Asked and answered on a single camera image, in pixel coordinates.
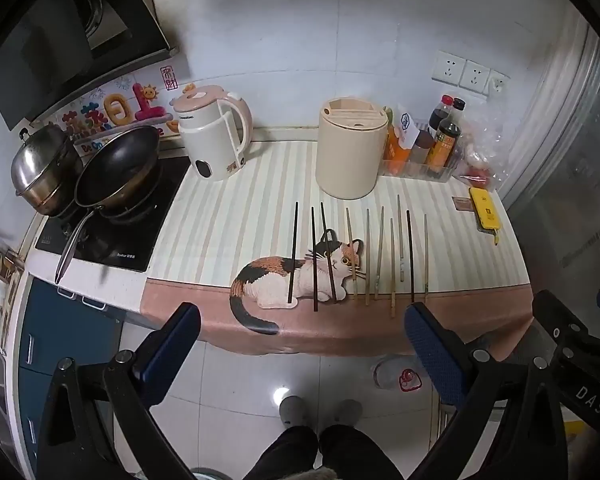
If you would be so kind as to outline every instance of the cabinet door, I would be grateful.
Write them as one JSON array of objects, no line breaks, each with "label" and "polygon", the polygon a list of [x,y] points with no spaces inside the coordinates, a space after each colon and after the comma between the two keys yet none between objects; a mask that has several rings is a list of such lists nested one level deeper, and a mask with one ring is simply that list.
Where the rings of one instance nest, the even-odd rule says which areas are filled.
[{"label": "cabinet door", "polygon": [[36,472],[38,435],[42,423],[42,411],[45,407],[46,394],[51,384],[51,376],[39,374],[26,368],[18,370],[18,398],[20,399],[20,423],[24,442],[29,455],[33,473]]},{"label": "cabinet door", "polygon": [[52,375],[58,361],[72,357],[79,365],[109,361],[120,343],[121,323],[35,278],[31,284],[22,334],[20,365]]}]

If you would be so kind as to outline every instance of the beige container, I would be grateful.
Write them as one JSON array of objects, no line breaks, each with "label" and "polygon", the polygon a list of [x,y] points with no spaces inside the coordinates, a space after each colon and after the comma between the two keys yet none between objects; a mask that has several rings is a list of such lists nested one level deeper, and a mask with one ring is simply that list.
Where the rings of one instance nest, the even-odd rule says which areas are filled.
[{"label": "beige container", "polygon": [[381,107],[355,97],[332,99],[320,110],[315,179],[325,192],[355,200],[376,185],[388,119]]}]

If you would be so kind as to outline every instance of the white switch plate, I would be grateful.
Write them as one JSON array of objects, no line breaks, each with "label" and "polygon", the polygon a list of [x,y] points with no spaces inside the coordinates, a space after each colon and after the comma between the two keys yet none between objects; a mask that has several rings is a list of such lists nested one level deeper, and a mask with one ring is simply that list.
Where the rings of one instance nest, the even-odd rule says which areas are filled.
[{"label": "white switch plate", "polygon": [[507,85],[507,82],[510,79],[511,78],[508,75],[504,75],[500,72],[496,72],[495,70],[491,70],[489,78],[487,79],[487,86],[485,86],[484,88],[484,93],[489,95],[491,88],[494,88],[496,92],[502,91],[502,89]]},{"label": "white switch plate", "polygon": [[457,85],[462,77],[462,69],[464,69],[465,64],[465,58],[439,50],[436,55],[436,63],[433,66],[431,78]]},{"label": "white switch plate", "polygon": [[487,84],[490,69],[476,62],[467,61],[460,78],[460,86],[481,94]]}]

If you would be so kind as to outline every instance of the stove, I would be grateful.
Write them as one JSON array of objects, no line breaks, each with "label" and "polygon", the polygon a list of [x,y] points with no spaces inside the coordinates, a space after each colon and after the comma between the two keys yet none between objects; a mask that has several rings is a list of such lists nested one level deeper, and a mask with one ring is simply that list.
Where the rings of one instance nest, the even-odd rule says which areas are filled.
[{"label": "stove", "polygon": [[[87,220],[75,250],[75,260],[139,272],[147,270],[158,234],[190,161],[187,156],[160,158],[158,166],[161,171],[158,184],[137,214],[116,221],[96,213]],[[74,203],[60,216],[48,218],[36,248],[62,254],[69,235],[85,214],[86,209]]]}]

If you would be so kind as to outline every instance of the wooden chopstick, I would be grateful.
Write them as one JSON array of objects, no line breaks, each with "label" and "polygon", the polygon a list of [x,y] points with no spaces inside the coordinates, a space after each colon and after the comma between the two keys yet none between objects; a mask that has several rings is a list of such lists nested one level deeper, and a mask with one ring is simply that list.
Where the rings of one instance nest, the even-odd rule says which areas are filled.
[{"label": "wooden chopstick", "polygon": [[365,280],[365,305],[369,306],[369,292],[371,290],[371,227],[369,225],[369,209],[366,210],[366,280]]},{"label": "wooden chopstick", "polygon": [[407,209],[407,229],[409,230],[409,264],[411,266],[411,303],[416,302],[416,293],[413,290],[413,239],[411,238],[411,213]]},{"label": "wooden chopstick", "polygon": [[315,254],[315,216],[314,208],[311,208],[311,236],[314,243],[314,312],[318,312],[318,267]]},{"label": "wooden chopstick", "polygon": [[424,303],[427,304],[429,295],[429,229],[427,215],[424,215]]},{"label": "wooden chopstick", "polygon": [[353,275],[353,299],[358,300],[358,277],[356,276],[356,252],[353,250],[353,236],[351,235],[351,218],[349,217],[349,208],[347,207],[347,229],[349,230],[349,247],[353,252],[351,259],[351,273]]},{"label": "wooden chopstick", "polygon": [[324,203],[320,202],[320,210],[322,211],[322,228],[324,229],[324,241],[327,245],[327,266],[329,267],[329,280],[331,282],[331,293],[333,303],[338,303],[336,298],[336,285],[333,283],[333,267],[331,267],[331,251],[329,250],[329,235],[327,234],[327,221],[324,219]]},{"label": "wooden chopstick", "polygon": [[296,215],[294,216],[294,243],[291,249],[291,275],[289,276],[289,296],[287,303],[291,303],[294,296],[294,271],[296,270],[296,238],[298,238],[298,202],[296,202]]},{"label": "wooden chopstick", "polygon": [[394,219],[391,224],[391,318],[395,317],[395,242],[394,242]]},{"label": "wooden chopstick", "polygon": [[398,195],[398,243],[400,244],[400,281],[404,281],[404,240],[402,239],[402,206]]},{"label": "wooden chopstick", "polygon": [[384,206],[380,210],[380,241],[378,242],[378,267],[376,269],[376,295],[375,299],[378,299],[380,289],[380,267],[382,263],[382,238],[384,237]]}]

